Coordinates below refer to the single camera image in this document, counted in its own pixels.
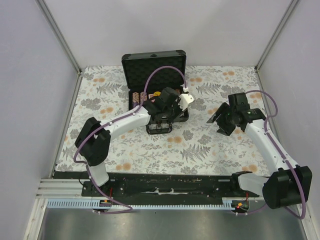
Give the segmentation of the black poker set case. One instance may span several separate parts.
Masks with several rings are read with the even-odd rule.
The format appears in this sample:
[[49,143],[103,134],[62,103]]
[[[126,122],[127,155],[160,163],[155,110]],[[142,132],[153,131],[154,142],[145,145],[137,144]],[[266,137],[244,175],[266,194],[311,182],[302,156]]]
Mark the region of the black poker set case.
[[133,93],[149,94],[161,92],[170,87],[184,93],[184,80],[187,55],[184,50],[169,50],[144,53],[128,53],[122,56],[121,63],[128,92],[128,109],[133,109]]

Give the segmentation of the yellow big blind button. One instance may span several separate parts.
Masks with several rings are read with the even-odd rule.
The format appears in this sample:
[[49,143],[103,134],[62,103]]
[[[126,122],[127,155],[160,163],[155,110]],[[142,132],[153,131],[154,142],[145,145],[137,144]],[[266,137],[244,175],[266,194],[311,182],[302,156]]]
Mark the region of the yellow big blind button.
[[154,96],[154,97],[158,97],[158,96],[160,96],[160,95],[161,95],[161,92],[160,92],[160,91],[156,91],[156,92],[153,93],[153,96]]

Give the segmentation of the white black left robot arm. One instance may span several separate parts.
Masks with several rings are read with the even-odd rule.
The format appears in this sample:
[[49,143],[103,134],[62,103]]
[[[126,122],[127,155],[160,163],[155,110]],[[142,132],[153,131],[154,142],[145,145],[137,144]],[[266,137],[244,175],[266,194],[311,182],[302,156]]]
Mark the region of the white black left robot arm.
[[94,117],[87,119],[75,141],[77,151],[74,161],[77,161],[77,155],[84,157],[87,172],[94,182],[93,191],[101,197],[110,192],[105,159],[112,140],[129,130],[147,126],[152,121],[158,123],[165,118],[172,123],[194,100],[189,92],[178,94],[176,90],[166,87],[159,96],[152,97],[115,119],[104,123]]

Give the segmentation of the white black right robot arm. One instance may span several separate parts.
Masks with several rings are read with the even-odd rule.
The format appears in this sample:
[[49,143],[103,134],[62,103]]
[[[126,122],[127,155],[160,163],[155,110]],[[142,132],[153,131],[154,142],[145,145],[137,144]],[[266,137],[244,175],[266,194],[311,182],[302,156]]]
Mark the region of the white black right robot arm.
[[268,117],[259,108],[251,108],[246,93],[228,96],[207,121],[218,125],[217,132],[230,136],[240,128],[255,144],[267,165],[269,177],[251,171],[237,172],[229,191],[235,197],[246,191],[264,198],[271,209],[301,204],[306,206],[312,181],[312,171],[299,164],[285,151],[268,127]]

